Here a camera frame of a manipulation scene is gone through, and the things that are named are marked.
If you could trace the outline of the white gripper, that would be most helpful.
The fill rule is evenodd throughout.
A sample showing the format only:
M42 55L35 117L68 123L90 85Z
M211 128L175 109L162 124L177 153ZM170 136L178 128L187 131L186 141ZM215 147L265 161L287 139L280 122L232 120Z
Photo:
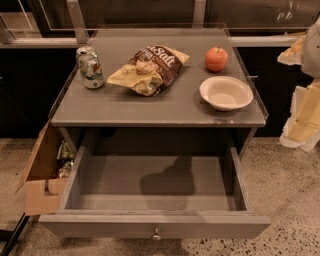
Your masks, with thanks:
M300 65L305 74L320 77L320 20L317 20L277 61ZM290 117L280 136L280 143L289 148L311 151L320 141L320 81L315 79L306 88L297 86L292 96Z

